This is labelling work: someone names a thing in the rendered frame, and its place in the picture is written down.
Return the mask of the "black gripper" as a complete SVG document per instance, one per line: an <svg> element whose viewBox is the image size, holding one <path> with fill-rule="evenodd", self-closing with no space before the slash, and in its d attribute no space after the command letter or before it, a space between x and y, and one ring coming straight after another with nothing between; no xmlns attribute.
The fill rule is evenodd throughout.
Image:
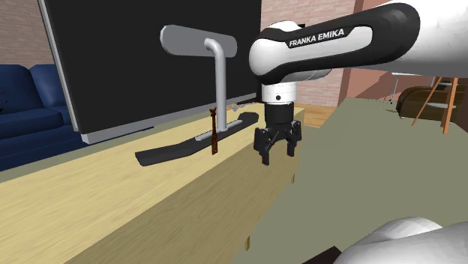
<svg viewBox="0 0 468 264"><path fill-rule="evenodd" d="M293 112L294 103L265 105L266 128L255 129L253 143L253 148L262 157L262 164L269 165L269 150L282 132L283 138L287 141L287 155L295 156L297 142L302 140L302 123L293 120Z"/></svg>

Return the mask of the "slender brown figure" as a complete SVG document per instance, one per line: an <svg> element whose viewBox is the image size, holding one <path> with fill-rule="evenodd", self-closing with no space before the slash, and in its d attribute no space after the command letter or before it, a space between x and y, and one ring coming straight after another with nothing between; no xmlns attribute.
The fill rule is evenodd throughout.
<svg viewBox="0 0 468 264"><path fill-rule="evenodd" d="M211 130L211 154L215 155L218 153L218 135L216 125L216 113L217 108L209 110L211 116L212 130Z"/></svg>

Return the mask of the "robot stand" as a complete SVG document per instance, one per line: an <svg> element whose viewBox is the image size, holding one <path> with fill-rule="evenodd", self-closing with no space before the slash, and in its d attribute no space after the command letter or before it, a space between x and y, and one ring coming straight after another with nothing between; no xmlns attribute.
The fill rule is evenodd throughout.
<svg viewBox="0 0 468 264"><path fill-rule="evenodd" d="M317 254L302 264L334 264L334 261L342 254L335 246Z"/></svg>

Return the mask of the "dark brown rounded chest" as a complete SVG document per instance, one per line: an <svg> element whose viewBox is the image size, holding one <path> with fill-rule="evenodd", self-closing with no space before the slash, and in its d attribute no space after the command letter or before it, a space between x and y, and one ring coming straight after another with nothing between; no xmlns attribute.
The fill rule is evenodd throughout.
<svg viewBox="0 0 468 264"><path fill-rule="evenodd" d="M455 122L458 116L466 87L466 85L457 86L454 97L454 109L451 113L451 122ZM445 104L449 89L449 86L446 86L444 89L437 88L419 118L440 121L443 117L444 109L432 107L429 103ZM426 86L414 86L404 90L399 96L396 105L398 115L400 117L415 118L422 108L423 103L427 100L431 90L431 87Z"/></svg>

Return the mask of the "large black television with stand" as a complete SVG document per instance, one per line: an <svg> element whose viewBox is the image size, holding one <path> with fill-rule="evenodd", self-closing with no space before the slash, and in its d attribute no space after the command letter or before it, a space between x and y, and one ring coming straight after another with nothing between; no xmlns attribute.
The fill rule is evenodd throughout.
<svg viewBox="0 0 468 264"><path fill-rule="evenodd" d="M197 113L199 132L136 153L143 166L212 150L215 57L226 57L226 100L254 101L260 83L248 53L262 0L37 0L73 129L99 143Z"/></svg>

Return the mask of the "light wooden low cabinet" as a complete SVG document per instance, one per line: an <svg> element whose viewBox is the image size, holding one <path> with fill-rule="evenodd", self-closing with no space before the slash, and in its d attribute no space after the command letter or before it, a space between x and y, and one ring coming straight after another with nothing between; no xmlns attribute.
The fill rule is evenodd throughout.
<svg viewBox="0 0 468 264"><path fill-rule="evenodd" d="M201 118L0 183L0 264L230 264L295 174L254 127L217 154L141 166L135 153L206 132Z"/></svg>

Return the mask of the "blue sofa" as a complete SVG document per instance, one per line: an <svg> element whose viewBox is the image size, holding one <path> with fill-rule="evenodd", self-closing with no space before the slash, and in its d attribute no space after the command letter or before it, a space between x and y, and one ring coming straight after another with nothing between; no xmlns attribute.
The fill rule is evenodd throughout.
<svg viewBox="0 0 468 264"><path fill-rule="evenodd" d="M0 172L86 146L54 64L0 64Z"/></svg>

